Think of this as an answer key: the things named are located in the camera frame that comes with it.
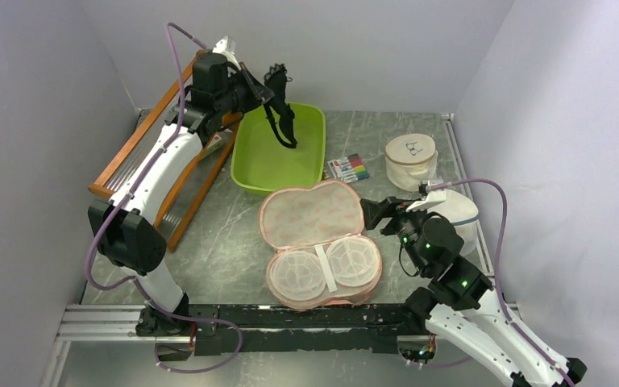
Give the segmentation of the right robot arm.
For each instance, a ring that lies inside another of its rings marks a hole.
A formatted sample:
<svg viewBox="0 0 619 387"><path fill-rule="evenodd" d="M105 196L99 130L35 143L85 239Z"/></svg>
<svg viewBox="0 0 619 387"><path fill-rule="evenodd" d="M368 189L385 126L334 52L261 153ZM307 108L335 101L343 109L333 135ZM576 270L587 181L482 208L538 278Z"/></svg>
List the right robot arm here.
<svg viewBox="0 0 619 387"><path fill-rule="evenodd" d="M395 235L429 284L405 300L402 321L414 334L442 337L482 364L504 386L575 386L588 370L536 336L504 304L496 286L461 256L463 239L443 215L415 210L415 202L361 199L366 229L386 218L382 235Z"/></svg>

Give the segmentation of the floral mesh laundry bag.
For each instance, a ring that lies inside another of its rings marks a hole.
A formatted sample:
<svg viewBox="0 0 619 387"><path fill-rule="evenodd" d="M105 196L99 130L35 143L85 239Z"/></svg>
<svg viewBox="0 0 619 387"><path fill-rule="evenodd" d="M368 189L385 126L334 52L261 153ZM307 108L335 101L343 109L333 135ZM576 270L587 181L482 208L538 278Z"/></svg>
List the floral mesh laundry bag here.
<svg viewBox="0 0 619 387"><path fill-rule="evenodd" d="M360 197L344 182L269 194L260 207L259 227L275 251L266 268L267 286L284 306L361 305L380 280L380 250L364 236Z"/></svg>

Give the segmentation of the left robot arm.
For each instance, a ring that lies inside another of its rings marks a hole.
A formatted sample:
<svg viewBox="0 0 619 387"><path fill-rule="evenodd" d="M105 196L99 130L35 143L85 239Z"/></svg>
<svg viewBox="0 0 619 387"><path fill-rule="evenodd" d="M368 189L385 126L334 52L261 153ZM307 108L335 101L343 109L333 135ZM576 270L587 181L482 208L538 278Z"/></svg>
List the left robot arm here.
<svg viewBox="0 0 619 387"><path fill-rule="evenodd" d="M111 290L132 282L158 311L159 325L180 335L191 323L189 299L174 281L164 255L167 241L154 223L160 208L189 163L222 128L228 114L246 114L283 94L270 71L258 81L243 63L207 52L192 67L192 85L178 77L177 117L160 136L128 182L111 199L88 209L93 242L85 258L89 285Z"/></svg>

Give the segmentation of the black lace bra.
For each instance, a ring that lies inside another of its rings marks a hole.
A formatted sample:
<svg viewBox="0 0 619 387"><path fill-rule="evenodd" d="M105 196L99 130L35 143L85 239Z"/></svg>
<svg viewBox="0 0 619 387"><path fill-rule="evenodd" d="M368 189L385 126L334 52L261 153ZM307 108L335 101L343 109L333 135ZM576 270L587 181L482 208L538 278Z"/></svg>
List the black lace bra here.
<svg viewBox="0 0 619 387"><path fill-rule="evenodd" d="M276 140L285 148L294 149L297 147L294 135L295 114L285 101L289 81L291 78L287 76L284 64L274 64L269 68L264 75L264 86L272 91L273 96L264 104L264 110Z"/></svg>

